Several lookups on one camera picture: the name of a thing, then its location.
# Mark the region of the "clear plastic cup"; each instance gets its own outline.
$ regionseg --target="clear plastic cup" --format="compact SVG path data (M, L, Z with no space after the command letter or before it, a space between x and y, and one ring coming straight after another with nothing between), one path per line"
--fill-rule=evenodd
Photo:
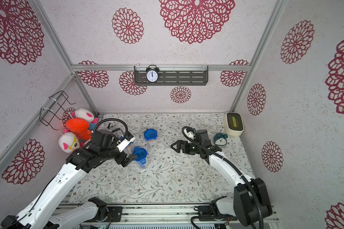
M147 129L144 132L144 139L147 141L148 151L153 153L158 145L158 133L154 129Z
M125 150L125 153L132 154L134 151L133 143L130 142L130 144L128 144L128 146L126 146L126 148L124 150Z
M147 151L137 146L134 148L133 154L138 156L135 159L135 161L139 165L140 169L141 170L146 169L148 167Z

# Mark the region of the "blue plastic lid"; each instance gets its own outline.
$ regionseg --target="blue plastic lid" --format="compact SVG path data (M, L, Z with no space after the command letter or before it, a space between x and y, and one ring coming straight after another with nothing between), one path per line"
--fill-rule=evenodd
M147 141L149 141L149 140L156 140L157 137L158 137L157 131L154 130L154 129L147 129L144 132L144 138Z
M134 151L132 152L134 155L138 156L138 158L135 159L135 161L140 162L140 164L145 164L148 153L145 149L140 147L135 147Z

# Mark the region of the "plush toy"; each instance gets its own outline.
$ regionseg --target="plush toy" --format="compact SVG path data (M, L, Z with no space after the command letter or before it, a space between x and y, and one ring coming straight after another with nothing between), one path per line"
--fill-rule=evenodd
M91 139L89 123L82 118L71 118L65 123L66 128L83 140Z
M83 108L80 108L78 110L76 110L75 112L73 112L71 114L74 118L77 117L77 118L82 118L84 120L86 120L88 123L89 123L89 130L94 130L94 127L96 127L97 125L97 121L98 121L98 118L95 118L94 115L92 114L92 112L86 110L86 109L83 109Z
M72 132L64 133L59 139L59 146L65 153L72 153L80 147L79 140Z

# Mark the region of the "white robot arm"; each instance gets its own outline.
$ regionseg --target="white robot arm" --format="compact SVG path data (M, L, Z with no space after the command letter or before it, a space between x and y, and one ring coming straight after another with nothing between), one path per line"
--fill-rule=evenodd
M102 120L105 121L115 121L115 119ZM85 204L62 215L51 215L74 185L91 169L110 159L126 167L137 157L133 154L127 156L123 152L125 147L135 140L135 137L127 131L126 124L124 125L126 131L122 140L110 131L93 131L91 141L83 148L76 149L66 159L66 163L45 189L17 216L7 216L1 222L1 226L8 229L64 229L72 228L95 217L104 219L107 215L106 203L97 198L89 199Z
M235 167L218 146L211 144L206 130L195 131L184 126L182 133L188 141L178 140L170 147L177 153L200 155L234 187L233 196L212 200L209 208L197 206L199 217L195 218L216 219L234 216L245 227L257 221L262 225L262 219L273 213L265 183L260 178L253 179Z

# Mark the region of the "orange plush toy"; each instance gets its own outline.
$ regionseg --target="orange plush toy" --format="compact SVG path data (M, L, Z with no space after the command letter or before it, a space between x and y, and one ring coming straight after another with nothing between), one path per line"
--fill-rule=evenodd
M82 118L71 118L66 121L66 128L83 140L91 139L91 131L88 130L89 123Z

